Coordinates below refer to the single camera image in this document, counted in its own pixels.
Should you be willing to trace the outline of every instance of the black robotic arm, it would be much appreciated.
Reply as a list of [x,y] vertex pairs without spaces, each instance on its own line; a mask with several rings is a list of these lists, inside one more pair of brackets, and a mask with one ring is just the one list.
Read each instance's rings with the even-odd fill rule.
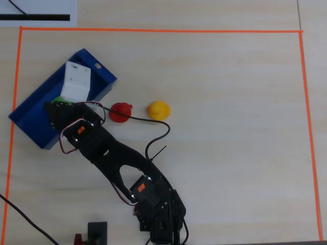
[[[150,231],[155,244],[179,245],[186,209],[176,190],[153,164],[136,150],[117,141],[104,127],[101,117],[86,104],[46,102],[44,109],[51,125],[81,154],[94,164],[132,203],[136,203],[136,216],[141,231]],[[137,182],[128,189],[120,168],[123,165],[142,171]]]

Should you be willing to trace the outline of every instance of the red toy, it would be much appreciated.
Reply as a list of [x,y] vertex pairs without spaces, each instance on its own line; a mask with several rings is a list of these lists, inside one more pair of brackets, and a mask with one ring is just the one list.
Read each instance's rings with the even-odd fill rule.
[[[112,105],[111,110],[130,116],[132,115],[132,110],[131,110],[132,108],[133,106],[127,103],[116,103]],[[116,123],[124,123],[129,119],[128,117],[121,116],[111,111],[109,112],[109,117],[111,120],[115,121]]]

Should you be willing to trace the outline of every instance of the yellow rubber duck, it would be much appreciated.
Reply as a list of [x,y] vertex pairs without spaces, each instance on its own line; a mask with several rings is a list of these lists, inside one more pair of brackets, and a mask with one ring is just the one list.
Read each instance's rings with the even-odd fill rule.
[[163,101],[155,101],[148,106],[148,114],[152,119],[161,121],[170,115],[170,107]]

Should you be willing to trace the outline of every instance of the light wood surface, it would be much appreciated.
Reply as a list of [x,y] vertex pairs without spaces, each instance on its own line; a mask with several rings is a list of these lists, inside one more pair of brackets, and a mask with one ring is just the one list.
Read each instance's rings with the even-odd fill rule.
[[[10,140],[10,121],[8,120],[8,112],[12,108],[13,99],[13,81],[15,77],[15,65],[18,43],[18,28],[0,28],[0,191],[5,194],[6,179],[8,169],[8,152]],[[4,215],[4,203],[0,202],[0,227]]]
[[296,0],[78,0],[78,26],[299,29]]
[[304,53],[314,133],[322,228],[327,236],[327,83],[325,58],[327,56],[327,2],[299,1]]
[[[296,1],[80,0],[78,25],[299,28]],[[18,29],[4,33],[9,34],[0,40],[0,62],[12,63],[1,67],[8,84],[2,90],[2,193]],[[297,34],[28,31],[22,41],[17,104],[85,47],[119,79],[105,104],[129,102],[138,116],[146,116],[144,108],[153,100],[172,106],[172,132],[150,155],[168,145],[155,164],[186,205],[188,244],[318,239]],[[107,129],[142,153],[166,130],[134,121],[108,122]],[[123,171],[127,185],[139,176]],[[71,244],[90,221],[108,221],[109,244],[144,244],[148,238],[132,210],[80,154],[64,156],[58,146],[42,151],[17,128],[10,199],[60,244]],[[23,241],[50,244],[9,208],[6,245]]]

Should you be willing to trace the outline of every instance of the blue tray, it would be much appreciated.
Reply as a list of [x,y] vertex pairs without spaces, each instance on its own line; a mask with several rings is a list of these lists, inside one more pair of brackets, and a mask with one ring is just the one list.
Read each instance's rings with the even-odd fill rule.
[[[108,71],[86,49],[76,52],[69,61],[91,69],[91,86],[88,101],[101,100],[117,78]],[[43,110],[46,101],[53,101],[61,93],[65,76],[65,64],[38,87],[9,118],[23,130],[41,149],[51,149],[59,139],[59,132],[49,124],[49,117]]]

